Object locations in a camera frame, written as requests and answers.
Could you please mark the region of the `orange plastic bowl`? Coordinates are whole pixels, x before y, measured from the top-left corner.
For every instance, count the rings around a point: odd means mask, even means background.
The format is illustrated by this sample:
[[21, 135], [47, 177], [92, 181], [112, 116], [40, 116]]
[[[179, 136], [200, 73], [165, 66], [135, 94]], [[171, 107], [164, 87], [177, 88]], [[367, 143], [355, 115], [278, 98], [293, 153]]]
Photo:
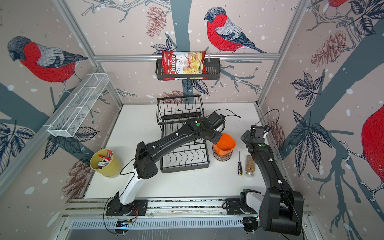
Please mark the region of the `orange plastic bowl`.
[[223, 156], [236, 147], [235, 140], [228, 134], [223, 133], [220, 140], [215, 144], [216, 152]]

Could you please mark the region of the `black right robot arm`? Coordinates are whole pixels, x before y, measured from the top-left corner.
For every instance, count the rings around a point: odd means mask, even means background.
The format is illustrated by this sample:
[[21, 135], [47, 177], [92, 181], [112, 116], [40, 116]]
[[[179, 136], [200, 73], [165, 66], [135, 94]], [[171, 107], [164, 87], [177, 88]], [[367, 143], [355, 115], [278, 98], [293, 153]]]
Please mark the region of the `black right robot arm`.
[[268, 127], [252, 125], [241, 136], [251, 162], [259, 168], [266, 186], [264, 194], [256, 190], [243, 190], [243, 211], [258, 213], [264, 231], [303, 235], [304, 198], [300, 192], [292, 189], [279, 170], [272, 148], [265, 143], [268, 131]]

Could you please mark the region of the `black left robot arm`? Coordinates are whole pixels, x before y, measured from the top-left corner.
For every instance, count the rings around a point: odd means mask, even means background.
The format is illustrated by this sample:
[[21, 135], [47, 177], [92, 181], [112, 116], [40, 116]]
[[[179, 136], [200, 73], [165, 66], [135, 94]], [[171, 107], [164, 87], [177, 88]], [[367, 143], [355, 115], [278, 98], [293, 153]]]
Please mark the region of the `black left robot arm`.
[[145, 180], [154, 177], [159, 169], [156, 165], [173, 150], [199, 139], [217, 144], [222, 137], [218, 129], [225, 126], [224, 115], [212, 112], [207, 117], [190, 118], [175, 132], [152, 143], [140, 142], [133, 158], [132, 175], [125, 187], [118, 191], [106, 205], [106, 216], [128, 215], [134, 209], [134, 200]]

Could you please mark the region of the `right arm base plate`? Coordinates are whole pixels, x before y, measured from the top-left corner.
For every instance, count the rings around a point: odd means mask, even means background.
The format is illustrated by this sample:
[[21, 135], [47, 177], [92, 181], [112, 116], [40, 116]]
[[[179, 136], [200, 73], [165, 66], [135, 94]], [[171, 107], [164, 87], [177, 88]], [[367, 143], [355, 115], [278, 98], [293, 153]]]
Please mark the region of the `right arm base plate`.
[[225, 199], [222, 208], [228, 215], [258, 215], [259, 212], [248, 207], [245, 200], [240, 198]]

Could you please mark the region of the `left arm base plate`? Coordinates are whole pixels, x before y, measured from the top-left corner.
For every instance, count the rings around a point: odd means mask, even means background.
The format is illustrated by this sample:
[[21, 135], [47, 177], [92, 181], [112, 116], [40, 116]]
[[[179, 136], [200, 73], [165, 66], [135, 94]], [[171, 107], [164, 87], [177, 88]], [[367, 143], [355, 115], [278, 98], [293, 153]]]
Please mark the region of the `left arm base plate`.
[[145, 216], [148, 203], [148, 200], [134, 200], [131, 204], [122, 205], [119, 199], [112, 199], [107, 204], [105, 215], [108, 217]]

